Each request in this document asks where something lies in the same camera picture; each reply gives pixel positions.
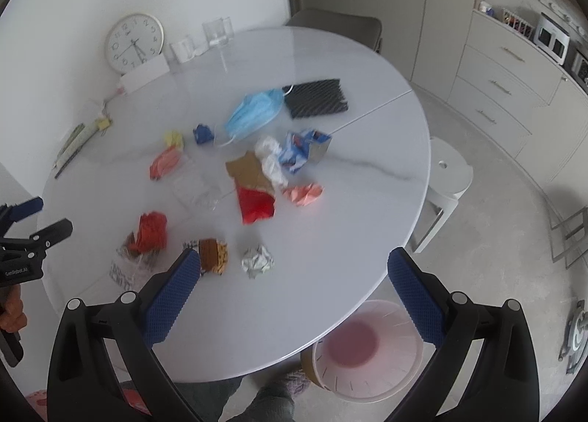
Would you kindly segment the person's left hand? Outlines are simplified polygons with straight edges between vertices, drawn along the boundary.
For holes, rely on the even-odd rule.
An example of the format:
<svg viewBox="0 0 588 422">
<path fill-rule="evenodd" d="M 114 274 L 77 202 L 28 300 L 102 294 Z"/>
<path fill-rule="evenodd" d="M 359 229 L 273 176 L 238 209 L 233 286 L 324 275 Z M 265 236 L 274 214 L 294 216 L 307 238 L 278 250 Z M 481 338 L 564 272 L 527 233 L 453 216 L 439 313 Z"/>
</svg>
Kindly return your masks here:
<svg viewBox="0 0 588 422">
<path fill-rule="evenodd" d="M 24 303 L 21 297 L 21 286 L 10 288 L 5 303 L 4 313 L 0 317 L 0 328 L 4 332 L 15 333 L 21 331 L 28 324 L 28 318 L 24 313 Z"/>
</svg>

